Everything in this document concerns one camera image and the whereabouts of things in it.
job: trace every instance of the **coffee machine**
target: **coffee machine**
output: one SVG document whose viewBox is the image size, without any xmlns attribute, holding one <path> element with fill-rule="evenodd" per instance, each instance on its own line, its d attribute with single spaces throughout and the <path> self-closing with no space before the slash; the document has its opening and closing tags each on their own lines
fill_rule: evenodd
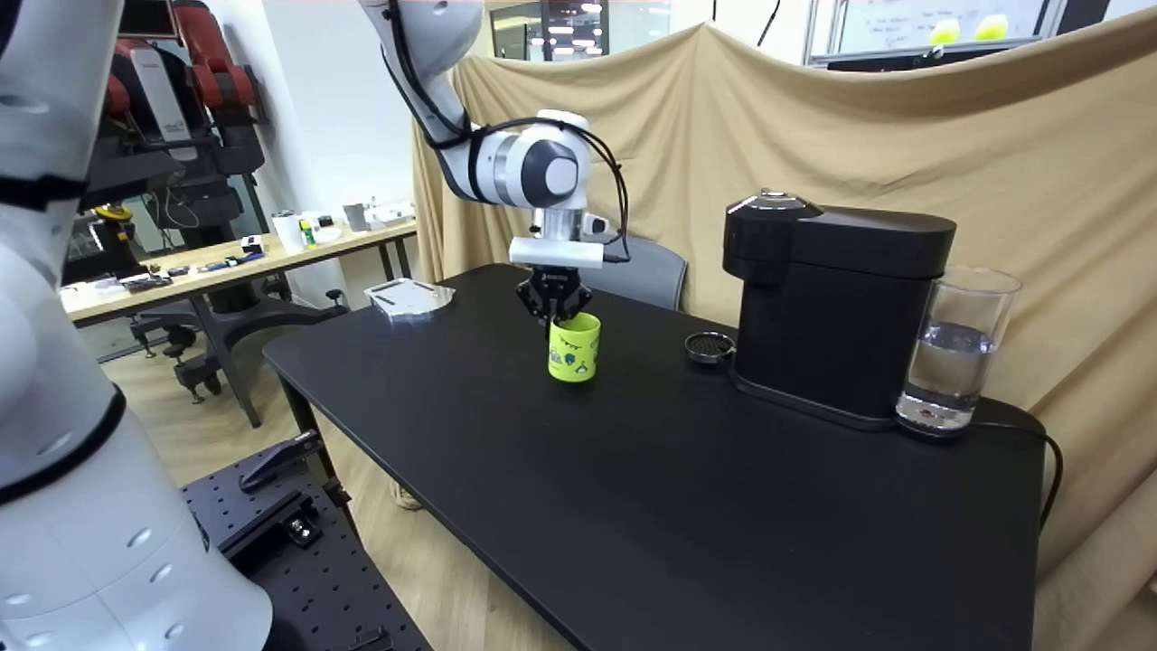
<svg viewBox="0 0 1157 651">
<path fill-rule="evenodd" d="M 852 426 L 890 426 L 955 226 L 757 192 L 726 205 L 746 277 L 737 388 Z"/>
</svg>

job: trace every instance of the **chair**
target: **chair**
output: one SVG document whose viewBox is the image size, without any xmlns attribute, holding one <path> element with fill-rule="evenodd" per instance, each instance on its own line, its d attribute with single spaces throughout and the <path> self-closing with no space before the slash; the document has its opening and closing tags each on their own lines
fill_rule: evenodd
<svg viewBox="0 0 1157 651">
<path fill-rule="evenodd" d="M 199 403 L 199 385 L 208 394 L 221 394 L 218 370 L 225 364 L 225 353 L 230 353 L 230 346 L 238 341 L 244 341 L 249 334 L 279 329 L 279 326 L 313 326 L 313 322 L 324 322 L 324 318 L 348 312 L 348 299 L 344 299 L 341 289 L 329 289 L 324 298 L 334 303 L 319 312 L 319 308 L 294 303 L 288 299 L 288 286 L 281 289 L 281 286 L 253 282 L 253 286 L 236 286 L 230 292 L 225 292 L 225 299 L 230 299 L 230 303 L 213 303 L 213 292 L 208 292 L 206 298 L 208 299 L 208 315 L 199 315 L 187 299 L 174 299 L 174 303 L 159 303 L 159 308 L 136 312 L 135 322 L 130 322 L 130 334 L 153 353 L 148 336 L 156 329 L 161 329 L 165 334 L 161 353 L 178 357 L 174 376 Z M 182 357 L 185 346 L 196 344 L 196 334 L 206 334 L 206 353 Z"/>
<path fill-rule="evenodd" d="M 626 235 L 630 264 L 587 267 L 583 286 L 684 312 L 687 261 L 652 239 Z"/>
</svg>

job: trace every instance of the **desk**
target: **desk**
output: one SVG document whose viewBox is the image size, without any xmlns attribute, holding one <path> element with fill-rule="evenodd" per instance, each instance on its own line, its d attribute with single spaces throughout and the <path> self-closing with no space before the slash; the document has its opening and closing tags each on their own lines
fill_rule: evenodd
<svg viewBox="0 0 1157 651">
<path fill-rule="evenodd" d="M 249 403 L 249 392 L 241 388 L 238 370 L 226 353 L 225 329 L 213 329 L 213 308 L 208 308 L 206 292 L 225 289 L 225 286 L 238 286 L 238 282 L 253 282 L 259 275 L 303 267 L 313 261 L 344 256 L 354 250 L 367 250 L 367 247 L 381 250 L 387 275 L 393 275 L 393 264 L 384 247 L 393 247 L 401 275 L 408 275 L 403 239 L 411 239 L 411 235 L 414 235 L 414 226 L 401 220 L 401 226 L 389 226 L 381 230 L 348 230 L 335 241 L 308 247 L 299 253 L 287 253 L 281 241 L 275 235 L 267 235 L 262 256 L 256 256 L 249 264 L 221 267 L 208 275 L 178 275 L 168 286 L 156 286 L 156 289 L 140 289 L 140 292 L 111 292 L 111 298 L 64 286 L 60 303 L 74 326 L 86 326 L 86 322 L 144 312 L 156 303 L 187 299 L 196 318 L 206 326 L 206 352 L 221 362 L 221 374 L 225 374 L 230 394 L 238 399 L 238 405 L 244 410 L 249 423 L 259 426 L 259 414 Z M 202 267 L 202 264 L 218 264 L 225 256 L 238 256 L 238 253 L 241 253 L 238 241 L 221 241 L 221 247 L 185 250 L 185 253 L 168 253 L 168 256 L 148 256 L 144 264 L 148 267 Z"/>
<path fill-rule="evenodd" d="M 561 388 L 518 277 L 262 353 L 303 426 L 324 414 L 583 646 L 1030 646 L 1030 416 L 983 403 L 959 446 L 847 429 L 687 370 L 707 322 L 616 298 L 595 385 Z"/>
</svg>

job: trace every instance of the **power cord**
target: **power cord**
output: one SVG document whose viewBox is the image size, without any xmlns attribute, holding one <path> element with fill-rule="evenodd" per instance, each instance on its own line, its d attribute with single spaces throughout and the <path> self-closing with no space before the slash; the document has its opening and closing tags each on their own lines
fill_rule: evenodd
<svg viewBox="0 0 1157 651">
<path fill-rule="evenodd" d="M 764 34 L 760 34 L 757 47 L 764 47 L 764 40 L 765 40 L 765 34 L 769 34 L 775 18 L 782 18 L 782 9 L 786 9 L 786 0 L 777 0 L 777 4 L 769 9 L 769 13 L 765 13 L 765 21 L 764 21 Z"/>
<path fill-rule="evenodd" d="M 411 95 L 414 95 L 414 101 L 419 101 L 419 105 L 411 105 L 411 98 L 401 95 L 403 105 L 408 105 L 414 116 L 432 116 L 432 119 L 452 134 L 448 142 L 432 142 L 429 129 L 426 129 L 429 147 L 452 147 L 452 144 L 469 142 L 469 116 L 461 112 L 461 124 L 448 119 L 448 116 L 432 105 L 432 98 L 426 95 L 423 76 L 411 69 L 401 13 L 403 13 L 403 11 L 401 11 L 399 0 L 389 0 L 389 4 L 384 9 L 384 21 L 389 21 L 389 34 L 393 34 L 393 45 L 399 45 L 399 64 L 401 64 L 401 76 L 403 76 L 403 83 L 399 83 L 399 87 L 411 87 Z"/>
<path fill-rule="evenodd" d="M 1046 450 L 1053 453 L 1053 481 L 1048 481 L 1048 491 L 1046 491 L 1046 502 L 1040 502 L 1040 528 L 1048 523 L 1048 514 L 1054 508 L 1054 491 L 1058 491 L 1058 481 L 1064 481 L 1064 453 L 1054 446 L 1054 437 L 1048 437 L 1046 429 L 1036 429 Z"/>
</svg>

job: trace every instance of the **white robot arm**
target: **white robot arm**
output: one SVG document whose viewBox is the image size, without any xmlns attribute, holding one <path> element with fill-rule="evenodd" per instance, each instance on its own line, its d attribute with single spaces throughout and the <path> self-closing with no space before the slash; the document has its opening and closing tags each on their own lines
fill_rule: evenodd
<svg viewBox="0 0 1157 651">
<path fill-rule="evenodd" d="M 587 129 L 583 116 L 536 112 L 497 128 L 473 128 L 448 87 L 448 69 L 469 50 L 481 25 L 481 0 L 361 0 L 384 40 L 384 63 L 438 153 L 444 181 L 473 204 L 536 210 L 536 228 L 508 241 L 508 261 L 532 277 L 518 298 L 538 318 L 567 318 L 587 303 L 579 267 L 608 261 L 611 228 L 587 213 L 588 147 L 626 188 L 611 147 Z"/>
<path fill-rule="evenodd" d="M 272 599 L 206 547 L 59 277 L 121 0 L 0 4 L 0 646 L 259 646 Z"/>
</svg>

